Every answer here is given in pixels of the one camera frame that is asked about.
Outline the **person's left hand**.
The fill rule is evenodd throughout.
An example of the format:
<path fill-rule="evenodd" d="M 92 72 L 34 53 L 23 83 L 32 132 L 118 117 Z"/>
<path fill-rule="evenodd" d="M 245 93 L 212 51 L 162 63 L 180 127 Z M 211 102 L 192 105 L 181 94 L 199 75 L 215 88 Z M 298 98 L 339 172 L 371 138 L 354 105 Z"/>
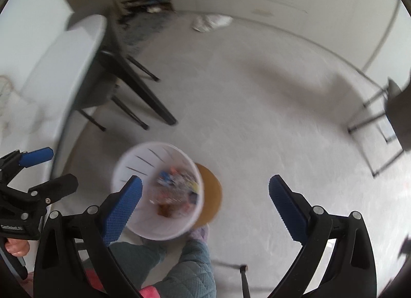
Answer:
<path fill-rule="evenodd" d="M 6 251 L 15 257 L 24 257 L 30 251 L 29 242 L 22 239 L 8 238 L 5 247 Z"/>

